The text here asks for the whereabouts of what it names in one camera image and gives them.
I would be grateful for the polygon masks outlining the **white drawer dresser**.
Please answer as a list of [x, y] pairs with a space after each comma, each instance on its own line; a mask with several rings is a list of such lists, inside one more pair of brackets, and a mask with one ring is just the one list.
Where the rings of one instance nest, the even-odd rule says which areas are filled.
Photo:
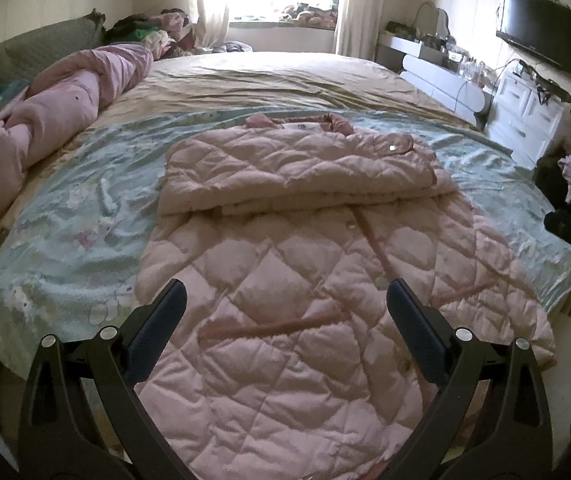
[[571, 107], [553, 94], [547, 98], [530, 76], [506, 70], [484, 132], [510, 151], [517, 166], [534, 169], [543, 156], [571, 144]]

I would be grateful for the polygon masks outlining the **pink rolled duvet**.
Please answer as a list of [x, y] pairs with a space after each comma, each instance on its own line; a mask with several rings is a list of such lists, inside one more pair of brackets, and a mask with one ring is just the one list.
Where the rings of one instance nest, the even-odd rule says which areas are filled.
[[28, 170], [85, 130], [150, 72], [151, 51], [125, 42], [74, 52], [38, 74], [0, 113], [0, 216]]

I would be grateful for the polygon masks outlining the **light blue cartoon blanket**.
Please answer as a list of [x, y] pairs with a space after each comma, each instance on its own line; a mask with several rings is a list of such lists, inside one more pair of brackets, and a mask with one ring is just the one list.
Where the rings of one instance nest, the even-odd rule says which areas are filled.
[[[240, 125], [245, 108], [175, 112], [93, 128], [35, 192], [0, 246], [0, 362], [25, 377], [44, 335], [85, 339], [134, 306], [137, 266], [176, 142]], [[351, 110], [355, 126], [419, 136], [495, 223], [549, 315], [571, 296], [571, 246], [549, 233], [549, 202], [506, 150], [463, 127], [410, 113]]]

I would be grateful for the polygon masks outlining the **grey headboard cushion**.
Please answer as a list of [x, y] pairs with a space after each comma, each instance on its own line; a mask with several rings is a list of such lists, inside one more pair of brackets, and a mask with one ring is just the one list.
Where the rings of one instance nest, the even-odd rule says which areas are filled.
[[81, 50], [103, 44], [106, 16], [89, 14], [24, 32], [0, 44], [0, 86], [31, 81], [51, 64]]

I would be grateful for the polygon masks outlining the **black wall television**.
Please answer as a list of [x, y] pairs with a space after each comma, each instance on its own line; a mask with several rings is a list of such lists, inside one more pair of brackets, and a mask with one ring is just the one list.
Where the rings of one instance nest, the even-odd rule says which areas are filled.
[[502, 0], [496, 36], [571, 74], [571, 8], [558, 0]]

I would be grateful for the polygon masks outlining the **right cream curtain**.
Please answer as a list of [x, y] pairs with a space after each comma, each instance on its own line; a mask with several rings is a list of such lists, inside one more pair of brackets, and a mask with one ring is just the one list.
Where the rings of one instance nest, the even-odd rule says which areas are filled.
[[334, 53], [372, 60], [384, 0], [339, 0]]

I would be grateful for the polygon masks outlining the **items on window sill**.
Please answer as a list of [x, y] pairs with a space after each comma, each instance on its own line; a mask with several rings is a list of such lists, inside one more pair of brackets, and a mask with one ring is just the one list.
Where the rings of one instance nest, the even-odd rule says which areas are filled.
[[263, 14], [236, 16], [229, 24], [235, 28], [305, 27], [334, 30], [337, 23], [336, 6], [329, 9], [298, 2]]

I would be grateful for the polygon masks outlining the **pile of clothes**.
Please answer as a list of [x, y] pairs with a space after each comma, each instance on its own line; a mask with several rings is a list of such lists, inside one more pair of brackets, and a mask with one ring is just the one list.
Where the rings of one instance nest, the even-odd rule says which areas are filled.
[[161, 14], [132, 14], [117, 21], [104, 33], [106, 44], [136, 42], [147, 47], [154, 61], [213, 53], [252, 52], [250, 44], [225, 41], [215, 47], [199, 47], [190, 16], [182, 9], [164, 10]]

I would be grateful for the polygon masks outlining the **white vanity desk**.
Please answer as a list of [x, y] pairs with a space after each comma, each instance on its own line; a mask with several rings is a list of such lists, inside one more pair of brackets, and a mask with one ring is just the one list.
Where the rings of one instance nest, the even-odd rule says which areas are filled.
[[380, 32], [374, 61], [413, 84], [469, 124], [482, 130], [491, 107], [489, 94], [443, 66], [445, 56], [423, 42]]

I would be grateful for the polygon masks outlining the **vanity mirror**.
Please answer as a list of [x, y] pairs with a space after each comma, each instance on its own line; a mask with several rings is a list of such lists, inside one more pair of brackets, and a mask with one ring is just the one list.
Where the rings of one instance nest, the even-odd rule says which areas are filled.
[[415, 29], [415, 38], [423, 42], [430, 38], [446, 41], [450, 37], [447, 12], [430, 0], [420, 4], [412, 27]]

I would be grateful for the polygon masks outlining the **cream curtain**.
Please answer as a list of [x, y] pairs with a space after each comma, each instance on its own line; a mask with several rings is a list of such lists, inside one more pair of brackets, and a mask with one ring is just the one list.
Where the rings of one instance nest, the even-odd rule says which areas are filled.
[[224, 42], [229, 28], [228, 0], [189, 0], [197, 46], [214, 48]]
[[372, 60], [384, 0], [339, 0], [334, 53]]

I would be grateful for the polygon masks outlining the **left cream curtain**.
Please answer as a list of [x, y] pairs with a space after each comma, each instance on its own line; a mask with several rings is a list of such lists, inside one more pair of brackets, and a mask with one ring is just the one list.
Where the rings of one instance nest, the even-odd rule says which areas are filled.
[[224, 42], [229, 28], [228, 0], [189, 0], [197, 46], [214, 48]]

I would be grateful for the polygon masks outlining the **pink quilted jacket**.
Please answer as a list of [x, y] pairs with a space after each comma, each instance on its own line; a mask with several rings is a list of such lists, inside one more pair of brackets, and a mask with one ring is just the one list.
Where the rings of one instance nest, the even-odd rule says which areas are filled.
[[416, 136], [254, 115], [175, 143], [139, 301], [187, 310], [138, 396], [201, 479], [365, 479], [434, 396], [391, 315], [401, 278], [479, 339], [555, 340], [508, 242]]

